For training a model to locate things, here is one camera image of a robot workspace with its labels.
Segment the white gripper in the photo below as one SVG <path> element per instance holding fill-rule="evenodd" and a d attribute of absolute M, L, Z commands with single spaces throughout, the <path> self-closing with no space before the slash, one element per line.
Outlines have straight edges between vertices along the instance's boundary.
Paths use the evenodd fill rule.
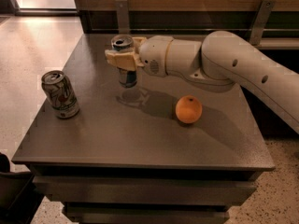
<path fill-rule="evenodd" d="M 143 67 L 144 71 L 156 77 L 165 77 L 166 54 L 172 36 L 156 35 L 149 39 L 144 36 L 135 36 L 134 47 L 139 49 L 139 55 L 134 51 L 119 52 L 116 50 L 106 50 L 107 62 L 115 67 L 126 71 L 135 71 L 138 67 Z"/>

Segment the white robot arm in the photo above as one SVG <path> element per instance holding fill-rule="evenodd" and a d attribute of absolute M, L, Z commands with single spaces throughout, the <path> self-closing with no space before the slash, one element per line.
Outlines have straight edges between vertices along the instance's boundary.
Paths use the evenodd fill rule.
<path fill-rule="evenodd" d="M 233 33 L 213 32 L 202 41 L 116 35 L 105 56 L 119 69 L 121 83 L 142 68 L 151 76 L 180 77 L 206 91 L 225 92 L 238 84 L 299 133 L 299 74 Z"/>

